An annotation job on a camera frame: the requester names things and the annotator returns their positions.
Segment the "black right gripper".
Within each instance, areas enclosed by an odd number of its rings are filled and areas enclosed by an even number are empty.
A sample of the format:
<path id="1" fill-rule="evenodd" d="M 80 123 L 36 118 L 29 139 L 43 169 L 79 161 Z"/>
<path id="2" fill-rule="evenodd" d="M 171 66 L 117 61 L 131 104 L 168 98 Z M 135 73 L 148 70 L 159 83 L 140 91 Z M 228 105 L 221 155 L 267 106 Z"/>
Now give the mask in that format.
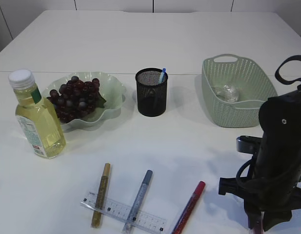
<path id="1" fill-rule="evenodd" d="M 263 211 L 263 230 L 266 232 L 274 226 L 289 222 L 292 218 L 292 210 L 301 209 L 301 188 L 286 187 L 283 184 L 276 187 L 268 187 L 267 190 L 250 192 L 237 184 L 235 178 L 220 178 L 219 194 L 233 194 L 242 198 Z M 253 229 L 254 223 L 261 221 L 261 211 L 250 210 L 248 216 L 248 227 Z"/>

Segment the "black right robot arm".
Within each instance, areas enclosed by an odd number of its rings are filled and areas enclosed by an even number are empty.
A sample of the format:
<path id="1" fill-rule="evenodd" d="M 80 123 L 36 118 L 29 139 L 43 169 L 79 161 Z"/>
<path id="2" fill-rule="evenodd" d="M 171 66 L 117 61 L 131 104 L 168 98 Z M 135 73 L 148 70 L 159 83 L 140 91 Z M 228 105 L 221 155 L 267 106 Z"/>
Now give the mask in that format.
<path id="1" fill-rule="evenodd" d="M 262 137 L 240 136 L 237 150 L 252 157 L 234 178 L 220 178 L 219 194 L 244 200 L 248 227 L 261 234 L 301 209 L 301 85 L 260 108 Z"/>

